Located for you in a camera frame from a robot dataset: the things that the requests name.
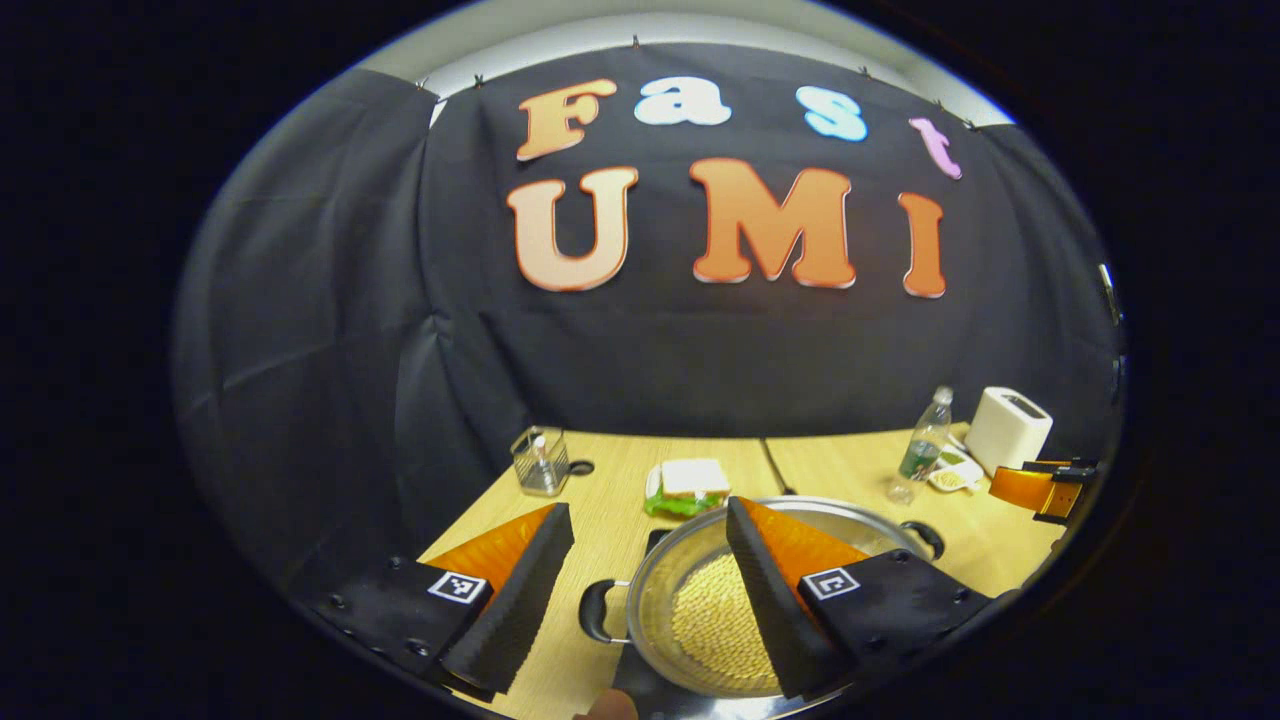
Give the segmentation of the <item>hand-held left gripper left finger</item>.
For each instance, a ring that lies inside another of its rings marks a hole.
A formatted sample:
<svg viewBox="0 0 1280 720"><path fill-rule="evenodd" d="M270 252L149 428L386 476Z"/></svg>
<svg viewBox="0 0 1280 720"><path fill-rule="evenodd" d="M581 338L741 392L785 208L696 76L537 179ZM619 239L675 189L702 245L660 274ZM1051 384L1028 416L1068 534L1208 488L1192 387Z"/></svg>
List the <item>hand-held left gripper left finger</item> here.
<svg viewBox="0 0 1280 720"><path fill-rule="evenodd" d="M396 670L489 701L529 657L573 543L570 505L547 503L425 562L379 559L294 597Z"/></svg>

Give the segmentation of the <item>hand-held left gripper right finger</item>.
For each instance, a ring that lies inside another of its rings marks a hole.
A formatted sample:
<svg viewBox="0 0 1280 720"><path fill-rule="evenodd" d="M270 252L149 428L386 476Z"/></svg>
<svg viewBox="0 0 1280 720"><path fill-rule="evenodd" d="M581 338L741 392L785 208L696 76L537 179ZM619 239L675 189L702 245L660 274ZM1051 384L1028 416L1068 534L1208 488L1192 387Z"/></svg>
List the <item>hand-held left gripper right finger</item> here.
<svg viewBox="0 0 1280 720"><path fill-rule="evenodd" d="M730 498L726 537L788 698L883 685L995 606L910 550L869 555L756 501Z"/></svg>

